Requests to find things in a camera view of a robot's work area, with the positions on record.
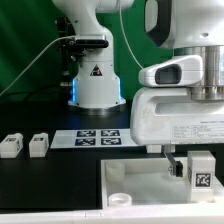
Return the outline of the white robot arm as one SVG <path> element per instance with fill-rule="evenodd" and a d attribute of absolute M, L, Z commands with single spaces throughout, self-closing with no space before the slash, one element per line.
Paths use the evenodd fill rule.
<path fill-rule="evenodd" d="M 52 0 L 72 23 L 80 48 L 71 105 L 104 112 L 124 104 L 114 72 L 113 36 L 97 14 L 134 0 Z M 139 145 L 166 152 L 183 144 L 224 142 L 224 0 L 146 0 L 144 29 L 170 60 L 139 72 L 130 134 Z"/>

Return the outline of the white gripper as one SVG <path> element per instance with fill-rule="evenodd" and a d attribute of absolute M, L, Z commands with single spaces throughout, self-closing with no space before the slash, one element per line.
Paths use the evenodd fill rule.
<path fill-rule="evenodd" d="M 134 96 L 130 133 L 138 145 L 164 145 L 170 175 L 183 176 L 174 145 L 224 143 L 224 102 L 194 101 L 188 88 L 141 88 Z"/>

